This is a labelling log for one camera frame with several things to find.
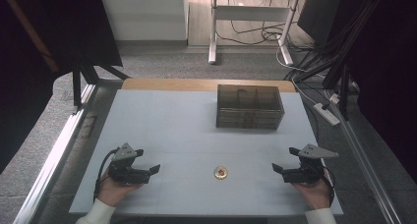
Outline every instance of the plastic container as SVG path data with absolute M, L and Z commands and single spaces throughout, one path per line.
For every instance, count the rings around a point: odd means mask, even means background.
M 284 116 L 276 86 L 219 84 L 218 128 L 277 129 Z

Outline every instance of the small round object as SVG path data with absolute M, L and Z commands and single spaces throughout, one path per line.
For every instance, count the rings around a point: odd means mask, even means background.
M 217 180 L 223 180 L 227 177 L 227 169 L 223 166 L 218 166 L 214 169 L 214 177 Z

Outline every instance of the black curtain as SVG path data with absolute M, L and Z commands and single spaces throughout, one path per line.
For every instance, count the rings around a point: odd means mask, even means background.
M 361 31 L 349 65 L 361 112 L 417 182 L 416 0 L 382 0 Z
M 0 172 L 43 112 L 54 81 L 79 66 L 122 66 L 101 0 L 15 0 L 50 53 L 0 0 Z M 53 59 L 51 71 L 44 57 Z

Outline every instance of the hand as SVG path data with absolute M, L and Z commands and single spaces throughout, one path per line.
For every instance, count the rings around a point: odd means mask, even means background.
M 143 184 L 126 185 L 113 181 L 108 176 L 108 168 L 101 176 L 100 192 L 98 199 L 110 206 L 117 206 L 120 201 L 130 192 L 137 190 Z
M 300 183 L 291 183 L 291 185 L 303 195 L 312 209 L 330 207 L 330 190 L 322 179 L 312 185 L 303 185 Z

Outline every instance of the white sleeve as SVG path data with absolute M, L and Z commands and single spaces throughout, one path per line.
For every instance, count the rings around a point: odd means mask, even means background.
M 330 208 L 316 209 L 306 212 L 309 224 L 335 224 L 333 213 Z
M 96 198 L 89 213 L 80 218 L 76 224 L 110 224 L 115 209 L 116 207 L 109 206 Z

